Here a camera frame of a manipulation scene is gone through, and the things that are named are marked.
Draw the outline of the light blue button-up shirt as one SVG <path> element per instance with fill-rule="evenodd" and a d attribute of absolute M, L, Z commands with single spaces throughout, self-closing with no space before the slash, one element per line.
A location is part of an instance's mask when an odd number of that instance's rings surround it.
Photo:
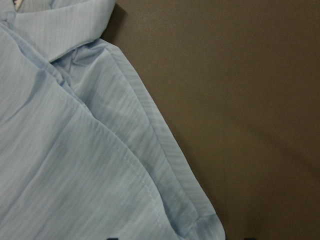
<path fill-rule="evenodd" d="M 0 3 L 0 237 L 223 240 L 139 75 L 113 0 Z"/>

